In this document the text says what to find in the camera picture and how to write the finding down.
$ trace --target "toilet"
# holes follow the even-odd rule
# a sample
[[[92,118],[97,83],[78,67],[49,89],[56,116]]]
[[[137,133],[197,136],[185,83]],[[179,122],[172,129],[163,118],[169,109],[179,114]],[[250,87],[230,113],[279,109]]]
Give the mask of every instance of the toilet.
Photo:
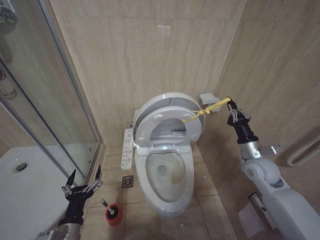
[[[189,95],[161,94],[136,110],[133,120],[134,164],[146,202],[161,216],[176,217],[194,191],[191,142],[205,127],[205,116],[183,123],[201,110]]]

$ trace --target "yellow rope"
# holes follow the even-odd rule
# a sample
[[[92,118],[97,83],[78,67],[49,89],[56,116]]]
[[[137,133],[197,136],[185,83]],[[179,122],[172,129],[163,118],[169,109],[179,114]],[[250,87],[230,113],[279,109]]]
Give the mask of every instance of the yellow rope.
[[[186,119],[186,120],[183,120],[183,122],[184,122],[184,123],[187,123],[187,122],[190,122],[190,121],[198,118],[199,116],[201,116],[201,115],[203,115],[203,114],[210,114],[210,111],[211,111],[212,109],[216,109],[216,108],[218,108],[218,107],[220,107],[220,106],[222,106],[222,105],[224,105],[224,104],[226,104],[227,102],[230,102],[230,101],[231,101],[230,97],[226,97],[225,99],[223,99],[223,100],[221,100],[221,101],[218,101],[217,103],[215,103],[215,104],[213,104],[213,105],[211,105],[211,106],[208,106],[208,107],[205,108],[205,109],[202,109],[202,110],[200,110],[200,111],[193,111],[196,115],[193,116],[193,117],[190,117],[190,118],[188,118],[188,119]]]

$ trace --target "shower drain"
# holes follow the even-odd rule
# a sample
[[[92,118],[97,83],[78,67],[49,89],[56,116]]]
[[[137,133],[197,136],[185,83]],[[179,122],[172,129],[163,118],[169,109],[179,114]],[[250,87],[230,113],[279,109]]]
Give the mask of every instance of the shower drain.
[[[134,186],[134,176],[123,176],[121,188],[132,188]]]
[[[15,171],[18,173],[18,172],[21,172],[23,170],[25,170],[27,167],[27,164],[24,162],[24,163],[21,163],[19,164],[18,166],[15,167]]]

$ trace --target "bidet control panel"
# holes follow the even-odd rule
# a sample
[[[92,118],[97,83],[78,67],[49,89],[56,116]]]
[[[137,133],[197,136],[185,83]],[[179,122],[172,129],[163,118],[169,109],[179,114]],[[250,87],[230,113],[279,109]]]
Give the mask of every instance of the bidet control panel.
[[[133,129],[127,128],[124,130],[122,158],[121,158],[121,169],[124,171],[130,171],[132,168],[133,161]]]

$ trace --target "tile floor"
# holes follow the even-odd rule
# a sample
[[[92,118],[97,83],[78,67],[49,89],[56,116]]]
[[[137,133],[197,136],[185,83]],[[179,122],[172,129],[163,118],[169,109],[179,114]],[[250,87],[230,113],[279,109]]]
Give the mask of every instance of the tile floor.
[[[192,145],[194,192],[190,205],[178,217],[162,218],[146,203],[136,172],[120,168],[121,149],[109,149],[102,167],[103,185],[94,194],[84,214],[82,240],[236,240],[216,188],[197,145]],[[133,187],[121,188],[122,177],[134,175]],[[123,210],[118,226],[109,226],[105,207],[117,203]]]

